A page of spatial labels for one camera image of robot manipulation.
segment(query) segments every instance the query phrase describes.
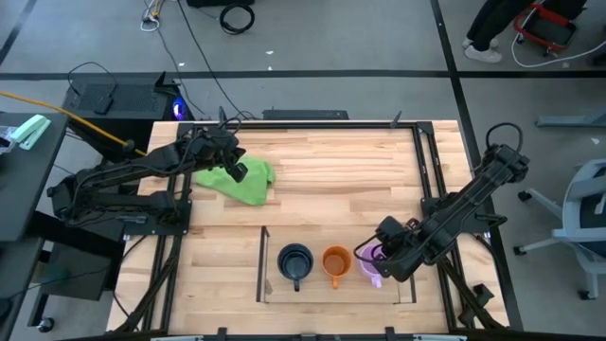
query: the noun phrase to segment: cup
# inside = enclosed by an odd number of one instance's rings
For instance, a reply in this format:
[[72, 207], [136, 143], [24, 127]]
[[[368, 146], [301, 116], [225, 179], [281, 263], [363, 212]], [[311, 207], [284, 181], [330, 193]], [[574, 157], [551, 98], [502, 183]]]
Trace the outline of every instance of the cup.
[[300, 243], [284, 246], [277, 255], [277, 269], [282, 276], [293, 280], [296, 292], [300, 289], [300, 280], [309, 275], [312, 268], [312, 252]]
[[[382, 256], [383, 252], [381, 251], [380, 246], [378, 246], [377, 244], [367, 244], [364, 248], [362, 248], [362, 250], [360, 250], [360, 256], [362, 256], [362, 258], [365, 258], [367, 260], [372, 260], [373, 259], [373, 254], [372, 254], [372, 250], [375, 249], [374, 252], [374, 256]], [[371, 263], [367, 262], [367, 261], [363, 261], [363, 260], [358, 260], [358, 262], [360, 263], [360, 268], [362, 269], [362, 273], [364, 274], [364, 276], [370, 278], [370, 282], [372, 283], [372, 286], [374, 286], [375, 288], [381, 288], [381, 274], [379, 273], [379, 270], [377, 270], [377, 268], [374, 267], [374, 265], [372, 265]]]
[[343, 246], [331, 246], [322, 256], [324, 272], [332, 278], [332, 288], [339, 288], [339, 279], [351, 268], [351, 255]]

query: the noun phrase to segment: black mug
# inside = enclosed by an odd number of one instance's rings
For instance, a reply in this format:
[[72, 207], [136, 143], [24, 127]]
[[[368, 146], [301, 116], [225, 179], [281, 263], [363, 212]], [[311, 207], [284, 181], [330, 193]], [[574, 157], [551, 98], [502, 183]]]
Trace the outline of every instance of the black mug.
[[288, 244], [277, 255], [277, 268], [282, 276], [294, 281], [294, 290], [298, 292], [299, 281], [312, 271], [312, 251], [299, 243]]

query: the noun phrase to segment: chair leg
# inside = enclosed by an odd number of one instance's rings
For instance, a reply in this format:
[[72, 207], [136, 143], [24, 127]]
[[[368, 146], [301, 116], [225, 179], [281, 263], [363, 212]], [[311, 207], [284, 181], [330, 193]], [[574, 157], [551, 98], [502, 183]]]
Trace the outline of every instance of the chair leg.
[[529, 188], [526, 190], [526, 192], [528, 194], [532, 195], [533, 199], [538, 201], [539, 204], [541, 204], [542, 206], [547, 208], [547, 210], [549, 212], [551, 212], [553, 215], [555, 215], [556, 217], [558, 217], [558, 219], [561, 220], [561, 207], [560, 206], [558, 206], [556, 203], [551, 201], [549, 198], [542, 195], [540, 192], [538, 192], [534, 188]]
[[522, 256], [522, 255], [525, 255], [527, 251], [534, 250], [534, 249], [537, 249], [540, 247], [546, 247], [549, 245], [553, 245], [557, 242], [558, 242], [558, 240], [550, 238], [548, 240], [534, 242], [532, 244], [528, 244], [525, 246], [515, 246], [513, 248], [513, 253], [515, 253], [516, 256]]
[[587, 290], [579, 291], [579, 297], [582, 300], [596, 299], [599, 294], [597, 289], [597, 275], [585, 273], [585, 277], [587, 280]]

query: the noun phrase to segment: blue light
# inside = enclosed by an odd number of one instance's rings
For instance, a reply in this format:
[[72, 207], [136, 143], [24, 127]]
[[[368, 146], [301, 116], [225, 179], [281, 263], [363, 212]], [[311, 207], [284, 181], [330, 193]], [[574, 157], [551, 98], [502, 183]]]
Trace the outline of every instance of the blue light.
[[172, 103], [172, 116], [176, 120], [185, 120], [187, 118], [187, 104], [183, 98], [178, 97]]

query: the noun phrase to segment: green towel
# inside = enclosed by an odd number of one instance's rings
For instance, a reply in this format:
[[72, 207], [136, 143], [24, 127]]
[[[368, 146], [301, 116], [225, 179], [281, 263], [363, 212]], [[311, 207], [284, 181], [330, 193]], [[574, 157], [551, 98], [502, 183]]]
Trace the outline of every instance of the green towel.
[[198, 171], [196, 183], [216, 189], [248, 205], [265, 205], [267, 186], [276, 180], [274, 168], [268, 162], [255, 157], [244, 156], [240, 162], [248, 169], [248, 173], [240, 183], [227, 174], [224, 168], [219, 167]]

